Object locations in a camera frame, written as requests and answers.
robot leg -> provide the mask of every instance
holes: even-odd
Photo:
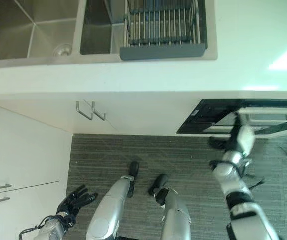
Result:
[[[159,204],[164,204],[161,240],[191,240],[192,220],[179,194],[173,189],[163,188],[155,197]]]
[[[115,240],[123,217],[125,201],[134,184],[131,175],[122,176],[104,196],[87,231],[87,240]]]

stainless steel sink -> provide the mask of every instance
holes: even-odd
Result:
[[[214,1],[0,0],[0,68],[215,60]]]
[[[72,53],[78,0],[0,0],[0,60]]]
[[[87,0],[82,55],[119,54],[124,43],[125,0]]]

gray carpet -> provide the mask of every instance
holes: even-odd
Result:
[[[101,199],[122,175],[131,161],[140,163],[134,197],[128,199],[119,236],[139,240],[159,240],[163,210],[147,194],[149,186],[162,173],[170,176],[173,187],[186,202],[192,219],[193,240],[227,240],[229,211],[209,161],[223,153],[210,149],[207,138],[161,136],[84,135],[73,137],[67,192],[85,184],[99,197],[83,208],[77,225],[65,237],[85,240],[88,225]],[[277,232],[287,240],[287,137],[257,140],[249,173],[266,184],[253,190]]]

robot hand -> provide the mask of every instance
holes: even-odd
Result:
[[[90,195],[86,186],[82,185],[60,203],[56,214],[63,217],[66,231],[76,224],[76,217],[79,210],[82,207],[91,204],[97,196],[97,193]]]
[[[56,215],[47,216],[38,226],[22,231],[19,235],[19,240],[23,240],[23,234],[31,233],[38,229],[40,230],[39,235],[35,240],[61,240],[68,232],[68,229],[75,226],[79,210],[92,203],[97,196],[97,193],[90,195],[85,185],[78,187],[60,203]]]
[[[230,132],[231,137],[225,146],[225,151],[239,152],[246,158],[254,147],[255,133],[249,125],[242,123],[239,113],[236,112],[235,115],[234,126]]]

white cabinet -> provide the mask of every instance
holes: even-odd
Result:
[[[71,143],[71,133],[0,108],[0,186],[61,181],[64,195]]]
[[[0,240],[17,240],[19,234],[39,225],[49,215],[55,215],[63,200],[60,183],[52,183],[0,193]],[[33,240],[38,231],[25,234]]]
[[[91,107],[85,101],[94,101],[107,121],[97,116],[90,121],[77,113],[77,101],[87,115]],[[173,136],[199,102],[193,92],[111,92],[0,100],[0,106],[74,134]]]

